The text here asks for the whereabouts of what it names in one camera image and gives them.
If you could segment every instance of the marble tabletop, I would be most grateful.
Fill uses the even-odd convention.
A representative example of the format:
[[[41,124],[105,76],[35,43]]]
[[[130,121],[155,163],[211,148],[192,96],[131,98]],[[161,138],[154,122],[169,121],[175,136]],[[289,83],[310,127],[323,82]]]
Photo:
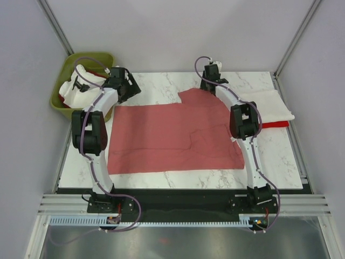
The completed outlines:
[[[180,103],[177,93],[199,88],[200,78],[193,72],[133,73],[142,92],[122,105]],[[222,72],[234,90],[271,90],[269,72]],[[106,123],[108,134],[113,118]],[[279,189],[301,189],[300,174],[285,128],[263,129],[258,136],[265,175]],[[70,142],[59,188],[91,188],[88,163]],[[246,169],[168,171],[111,175],[116,188],[242,189],[247,185]]]

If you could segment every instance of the gray floor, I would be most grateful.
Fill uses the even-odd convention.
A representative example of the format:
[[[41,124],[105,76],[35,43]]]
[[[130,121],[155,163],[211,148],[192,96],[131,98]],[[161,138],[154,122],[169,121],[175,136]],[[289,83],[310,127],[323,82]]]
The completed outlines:
[[[65,242],[90,230],[86,227],[51,227],[56,242]],[[48,259],[327,259],[317,219],[279,218],[266,234],[236,228],[142,227],[124,233],[94,232],[69,245],[44,249]]]

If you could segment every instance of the basket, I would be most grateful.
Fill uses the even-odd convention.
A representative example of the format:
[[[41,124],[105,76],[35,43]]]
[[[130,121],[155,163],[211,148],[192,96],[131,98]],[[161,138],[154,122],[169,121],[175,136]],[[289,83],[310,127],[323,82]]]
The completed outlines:
[[[80,109],[76,108],[65,108],[63,103],[59,99],[59,90],[61,85],[65,81],[71,80],[71,75],[74,71],[74,62],[80,58],[80,57],[90,57],[98,60],[99,62],[102,62],[106,67],[112,67],[114,63],[114,57],[107,53],[107,52],[78,52],[75,54],[70,55],[66,58],[64,65],[60,71],[59,77],[55,83],[52,95],[50,97],[50,105],[53,107],[53,109],[61,112],[67,119],[71,120],[72,112],[73,111],[80,111]],[[104,71],[103,67],[101,67],[96,62],[89,60],[89,59],[82,59],[78,62],[78,64],[81,64],[85,67],[87,71],[92,71],[97,74],[101,74],[104,76],[107,76],[107,73]],[[111,108],[108,113],[105,116],[105,121],[108,121],[112,116],[112,110]]]

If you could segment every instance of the white cloth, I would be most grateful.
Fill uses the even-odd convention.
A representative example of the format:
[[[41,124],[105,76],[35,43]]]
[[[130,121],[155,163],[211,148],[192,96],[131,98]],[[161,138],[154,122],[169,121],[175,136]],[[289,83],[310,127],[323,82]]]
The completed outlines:
[[[85,70],[82,65],[77,65],[78,72],[87,80],[102,85],[105,81],[105,78],[95,76]],[[71,81],[66,81],[63,83],[59,90],[59,95],[61,95],[65,101],[64,104],[68,105],[70,108],[85,108],[89,106],[92,101],[99,95],[100,89],[94,85],[89,84],[80,77],[77,81],[81,84],[88,85],[90,88],[86,92],[82,93],[77,87],[74,87],[75,78],[77,77],[76,71],[73,71],[71,75]]]
[[[277,90],[257,92],[237,92],[244,101],[254,101],[257,104],[263,123],[289,121],[295,116],[288,110]]]

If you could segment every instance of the white wall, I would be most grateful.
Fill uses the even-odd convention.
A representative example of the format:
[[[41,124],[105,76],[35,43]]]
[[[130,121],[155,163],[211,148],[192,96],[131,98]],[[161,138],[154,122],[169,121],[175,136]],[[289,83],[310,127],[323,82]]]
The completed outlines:
[[[0,258],[20,259],[68,130],[49,106],[66,53],[35,0],[3,2],[0,24]]]
[[[313,0],[48,0],[75,52],[105,50],[133,72],[274,71]]]
[[[308,175],[324,193],[345,244],[345,1],[323,1],[281,82]]]

